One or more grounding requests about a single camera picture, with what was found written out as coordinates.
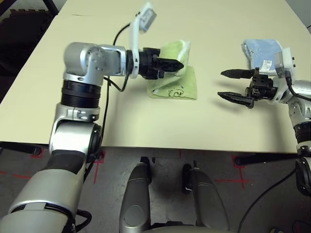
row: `gray floor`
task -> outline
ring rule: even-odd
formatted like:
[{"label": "gray floor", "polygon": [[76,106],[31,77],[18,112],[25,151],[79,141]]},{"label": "gray floor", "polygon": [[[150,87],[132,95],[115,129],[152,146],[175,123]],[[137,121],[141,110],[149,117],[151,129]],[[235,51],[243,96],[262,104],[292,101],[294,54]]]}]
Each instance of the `gray floor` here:
[{"label": "gray floor", "polygon": [[[141,156],[156,158],[152,163],[153,182],[149,188],[152,223],[168,220],[195,223],[192,195],[181,193],[181,168],[183,164],[196,160],[198,167],[214,181],[224,202],[231,230],[236,231],[249,205],[266,188],[286,176],[294,168],[294,161],[238,168],[232,163],[234,155],[238,154],[202,150],[106,148],[104,162],[94,166],[83,188],[79,208],[90,211],[93,220],[81,232],[119,232],[118,218],[125,185]],[[0,217],[6,214],[28,178],[40,170],[48,158],[46,150],[41,158],[3,151],[0,155]],[[293,176],[253,208],[241,232],[268,233],[271,227],[277,226],[285,233],[291,233],[294,220],[310,222],[310,201],[298,192]],[[311,229],[300,226],[295,232],[311,232]]]}]

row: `table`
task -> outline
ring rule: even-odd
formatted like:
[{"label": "table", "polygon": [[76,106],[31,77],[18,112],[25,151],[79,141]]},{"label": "table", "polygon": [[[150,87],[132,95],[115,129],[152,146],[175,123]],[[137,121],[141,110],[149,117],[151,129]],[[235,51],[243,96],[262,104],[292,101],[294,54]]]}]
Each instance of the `table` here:
[{"label": "table", "polygon": [[[63,52],[74,41],[112,44],[143,1],[68,0],[51,23],[0,105],[0,141],[47,144],[61,98]],[[191,41],[197,100],[152,99],[146,81],[130,80],[124,93],[111,88],[103,146],[296,152],[287,105],[256,102],[250,110],[217,96],[243,93],[249,80],[220,75],[248,68],[241,43],[273,38],[291,47],[297,79],[311,76],[311,37],[284,0],[155,1],[157,18],[140,47]],[[128,31],[117,42],[128,47]],[[122,84],[122,77],[113,78]],[[104,115],[106,83],[100,106]]]}]

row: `green towel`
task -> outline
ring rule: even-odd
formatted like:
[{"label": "green towel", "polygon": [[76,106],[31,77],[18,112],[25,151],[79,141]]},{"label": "green towel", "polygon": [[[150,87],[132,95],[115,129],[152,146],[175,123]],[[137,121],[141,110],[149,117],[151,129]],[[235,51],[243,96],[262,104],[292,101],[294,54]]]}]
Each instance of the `green towel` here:
[{"label": "green towel", "polygon": [[178,40],[161,48],[161,58],[176,59],[184,67],[177,72],[166,72],[163,79],[148,80],[147,93],[151,98],[181,100],[197,99],[194,69],[188,66],[190,42]]}]

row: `red tape marking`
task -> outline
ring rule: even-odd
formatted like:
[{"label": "red tape marking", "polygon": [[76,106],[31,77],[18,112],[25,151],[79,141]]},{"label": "red tape marking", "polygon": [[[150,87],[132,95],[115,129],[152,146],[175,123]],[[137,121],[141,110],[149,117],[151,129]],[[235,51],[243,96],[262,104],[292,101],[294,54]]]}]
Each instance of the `red tape marking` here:
[{"label": "red tape marking", "polygon": [[96,164],[95,175],[94,175],[94,184],[97,181],[98,167],[99,167],[99,163]]},{"label": "red tape marking", "polygon": [[22,176],[22,175],[17,175],[17,174],[13,174],[12,176],[16,177],[16,178],[20,178],[20,179],[30,179],[31,176]]},{"label": "red tape marking", "polygon": [[101,158],[101,160],[98,160],[98,161],[94,162],[96,164],[95,175],[94,175],[94,182],[93,182],[94,184],[97,181],[99,164],[103,164],[105,162],[105,156],[106,156],[106,151],[102,151],[102,158]]},{"label": "red tape marking", "polygon": [[299,222],[296,223],[296,232],[300,233],[300,223]]},{"label": "red tape marking", "polygon": [[39,155],[32,154],[31,158],[41,159],[43,157],[43,151],[44,151],[44,148],[41,148],[41,153]]},{"label": "red tape marking", "polygon": [[216,182],[250,183],[249,180],[215,179]]},{"label": "red tape marking", "polygon": [[241,168],[239,168],[239,174],[240,174],[240,177],[241,177],[242,189],[245,189],[245,185],[244,185],[244,182],[243,182],[243,174],[242,174],[242,169]]}]

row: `wire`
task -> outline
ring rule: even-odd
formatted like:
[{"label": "wire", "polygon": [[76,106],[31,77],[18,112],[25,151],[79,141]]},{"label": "wire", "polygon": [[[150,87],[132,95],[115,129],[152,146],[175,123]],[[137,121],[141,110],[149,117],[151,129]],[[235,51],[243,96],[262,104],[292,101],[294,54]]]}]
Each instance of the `wire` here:
[{"label": "wire", "polygon": [[89,211],[78,209],[77,215],[86,218],[86,220],[83,223],[76,225],[76,227],[75,227],[76,232],[79,232],[80,230],[82,230],[84,227],[86,227],[92,221],[92,214]]},{"label": "wire", "polygon": [[120,29],[120,31],[117,33],[115,39],[113,40],[113,45],[116,45],[117,39],[119,37],[119,35],[125,30],[127,29],[129,26],[131,25],[131,23],[126,24],[123,28]]},{"label": "wire", "polygon": [[300,95],[300,94],[297,94],[296,92],[294,92],[293,84],[292,84],[292,77],[291,77],[291,73],[289,70],[285,71],[285,79],[286,79],[286,84],[288,86],[288,89],[293,96],[295,96],[297,98],[301,98],[303,100],[311,101],[311,98],[305,97],[303,95]]},{"label": "wire", "polygon": [[[119,37],[119,35],[125,30],[127,29],[128,27],[130,26],[130,23],[126,24],[123,28],[121,28],[115,39],[113,40],[113,45],[116,45],[116,42],[117,42],[117,39]],[[108,83],[107,83],[107,93],[106,93],[106,106],[105,106],[105,111],[104,111],[104,119],[103,119],[103,124],[102,124],[102,131],[101,131],[101,139],[103,140],[104,138],[104,130],[105,130],[105,124],[106,124],[106,119],[107,119],[107,111],[108,111],[108,104],[109,104],[109,88],[110,88],[110,85],[113,85],[118,91],[120,92],[123,92],[126,88],[126,84],[127,84],[127,81],[128,81],[128,78],[129,78],[129,75],[130,73],[127,71],[126,75],[125,75],[125,79],[124,79],[124,83],[123,83],[123,87],[122,88],[119,88],[118,85],[116,85],[112,80],[110,80],[110,76],[108,77],[104,77],[104,80],[106,80]],[[84,178],[83,178],[83,182],[86,180],[87,176],[89,175],[93,165],[94,165],[94,162],[96,160],[97,156],[94,155],[93,156],[93,159],[92,161],[90,162],[89,166],[85,169],[85,173],[84,173]]]},{"label": "wire", "polygon": [[119,86],[115,82],[113,82],[111,79],[109,79],[109,78],[107,78],[105,76],[104,76],[104,80],[106,80],[109,84],[112,84],[118,91],[123,92],[125,90],[128,77],[129,77],[129,73],[127,73],[126,76],[125,76],[125,80],[124,80],[124,84],[123,84],[122,89],[119,88]]},{"label": "wire", "polygon": [[270,188],[268,188],[266,191],[264,191],[250,206],[249,208],[246,210],[244,216],[242,217],[240,224],[239,224],[239,228],[238,228],[238,233],[241,232],[241,228],[242,225],[248,215],[248,213],[252,210],[252,208],[256,205],[256,203],[264,196],[266,195],[269,191],[271,191],[273,188],[277,187],[279,184],[283,183],[284,181],[286,181],[288,178],[290,178],[292,175],[294,175],[296,171],[296,168],[290,172],[290,174],[288,174],[287,176],[285,176],[282,180],[276,182],[274,185],[272,185]]},{"label": "wire", "polygon": [[302,224],[305,224],[306,226],[311,227],[311,224],[308,224],[308,223],[306,223],[306,222],[304,222],[304,221],[295,220],[295,221],[293,222],[293,224],[292,224],[292,231],[293,231],[293,233],[296,233],[296,230],[294,229],[296,223],[302,223]]},{"label": "wire", "polygon": [[287,86],[288,86],[288,89],[289,89],[289,91],[291,92],[291,94],[292,94],[293,96],[295,96],[295,97],[297,97],[297,98],[301,98],[301,99],[303,99],[303,100],[311,101],[311,98],[302,96],[302,95],[297,94],[296,92],[294,92],[293,87],[292,87],[292,84],[287,84]]},{"label": "wire", "polygon": [[[125,29],[127,29],[129,26],[130,26],[130,23],[126,24],[123,28],[120,29],[120,31],[117,33],[115,39],[113,40],[113,45],[116,45],[116,42],[118,40],[119,35]],[[108,81],[108,84],[107,84],[106,106],[105,106],[104,119],[103,119],[103,124],[102,124],[102,133],[101,133],[102,140],[104,139],[104,129],[105,129],[106,118],[107,118],[107,110],[108,110],[108,104],[109,104],[109,87],[110,87],[110,84],[113,84],[119,91],[123,92],[125,90],[125,88],[126,88],[128,77],[129,77],[129,73],[127,73],[126,76],[125,76],[125,80],[124,80],[124,84],[123,84],[122,89],[120,89],[113,81],[110,80],[110,76],[108,76],[107,78],[104,77],[104,79]]]}]

